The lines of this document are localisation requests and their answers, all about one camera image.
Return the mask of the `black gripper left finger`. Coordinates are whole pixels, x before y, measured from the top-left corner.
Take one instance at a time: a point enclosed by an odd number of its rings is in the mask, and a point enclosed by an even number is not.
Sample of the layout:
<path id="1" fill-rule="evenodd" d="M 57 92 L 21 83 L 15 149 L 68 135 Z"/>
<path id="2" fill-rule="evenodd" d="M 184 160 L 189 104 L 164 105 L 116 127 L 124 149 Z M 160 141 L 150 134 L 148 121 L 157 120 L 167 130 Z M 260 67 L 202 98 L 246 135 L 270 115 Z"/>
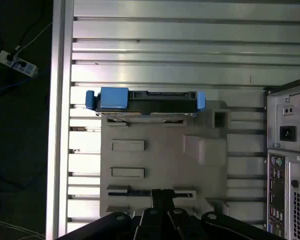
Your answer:
<path id="1" fill-rule="evenodd" d="M 61 237 L 60 240 L 162 240 L 162 191 L 151 191 L 152 207 L 140 218 L 113 212 Z"/>

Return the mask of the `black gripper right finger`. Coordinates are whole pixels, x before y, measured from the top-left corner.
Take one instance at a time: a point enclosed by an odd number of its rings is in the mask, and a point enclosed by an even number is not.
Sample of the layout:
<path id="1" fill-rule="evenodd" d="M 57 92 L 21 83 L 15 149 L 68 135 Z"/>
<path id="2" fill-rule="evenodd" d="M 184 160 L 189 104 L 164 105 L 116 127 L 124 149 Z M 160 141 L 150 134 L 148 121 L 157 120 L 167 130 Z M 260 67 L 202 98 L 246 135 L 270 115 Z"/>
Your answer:
<path id="1" fill-rule="evenodd" d="M 166 240 L 282 240 L 283 237 L 267 232 L 233 217 L 208 211 L 200 219 L 175 207 L 176 194 L 163 190 L 162 206 L 169 219 Z"/>

